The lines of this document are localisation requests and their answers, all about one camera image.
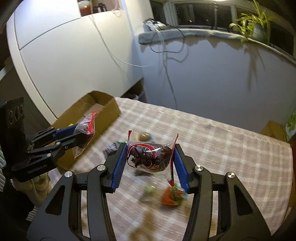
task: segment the white cabinet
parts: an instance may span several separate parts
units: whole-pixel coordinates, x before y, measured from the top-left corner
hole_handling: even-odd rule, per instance
[[[110,51],[124,62],[139,65],[125,11],[120,16],[111,11],[93,16]],[[56,117],[87,92],[121,96],[143,77],[141,68],[111,57],[89,16],[46,32],[20,53],[32,82]]]
[[[19,49],[41,34],[80,16],[77,0],[24,0],[15,11]]]

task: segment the metal screw cap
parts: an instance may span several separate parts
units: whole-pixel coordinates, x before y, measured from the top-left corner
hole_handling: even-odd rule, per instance
[[[195,170],[197,170],[197,171],[202,171],[203,170],[203,166],[201,166],[201,165],[196,165],[195,166]]]
[[[235,177],[235,174],[233,172],[229,172],[229,173],[227,173],[227,176],[229,178],[234,178]]]
[[[71,176],[72,176],[72,172],[71,171],[65,172],[65,177],[71,177]]]
[[[98,171],[104,171],[106,167],[104,165],[98,165],[97,169]]]

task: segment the cardboard package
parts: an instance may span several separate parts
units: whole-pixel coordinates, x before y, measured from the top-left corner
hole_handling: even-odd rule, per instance
[[[284,127],[276,122],[269,121],[261,131],[262,135],[287,142]]]
[[[296,142],[296,110],[293,111],[290,119],[284,127],[287,142],[293,145]]]
[[[74,103],[66,110],[52,125],[54,128],[66,128],[71,124],[77,124],[84,119],[89,113],[98,110],[95,118],[95,135],[87,145],[84,152],[74,159],[72,149],[67,150],[57,164],[62,168],[69,170],[71,166],[79,161],[79,158],[91,147],[91,145],[103,134],[103,132],[117,119],[120,110],[115,99],[103,92],[92,91],[80,100]]]

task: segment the beige tablecloth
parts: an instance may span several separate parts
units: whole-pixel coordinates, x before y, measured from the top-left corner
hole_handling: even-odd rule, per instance
[[[179,133],[179,143],[186,155],[210,172],[224,175],[234,172],[261,211],[274,233],[286,212],[292,185],[292,151],[289,144],[275,139],[164,107],[116,98],[120,117],[74,166],[75,173],[88,172],[104,163],[102,151],[116,140],[126,140],[128,130],[147,131],[155,142],[168,143]],[[61,174],[50,172],[55,184]],[[140,202],[148,181],[156,183],[157,197]],[[107,194],[110,216],[118,241],[182,240],[192,203],[192,195],[177,208],[160,203],[165,177],[136,176],[126,166],[119,188]],[[210,236],[216,234],[217,194],[213,198]],[[87,227],[86,199],[82,198],[83,227]]]

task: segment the green plant leaves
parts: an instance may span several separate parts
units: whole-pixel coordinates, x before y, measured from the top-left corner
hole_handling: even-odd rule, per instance
[[[231,23],[229,25],[229,28],[236,27],[237,30],[245,37],[243,40],[243,43],[247,40],[247,38],[254,32],[254,27],[256,24],[260,24],[263,28],[267,29],[267,42],[269,43],[270,41],[270,34],[271,34],[271,27],[270,27],[270,17],[267,17],[265,12],[262,12],[260,9],[259,4],[253,0],[254,3],[252,3],[253,7],[256,10],[256,13],[258,16],[255,16],[252,13],[246,14],[242,13],[242,17],[239,19],[236,19],[237,22],[240,24],[236,23]]]

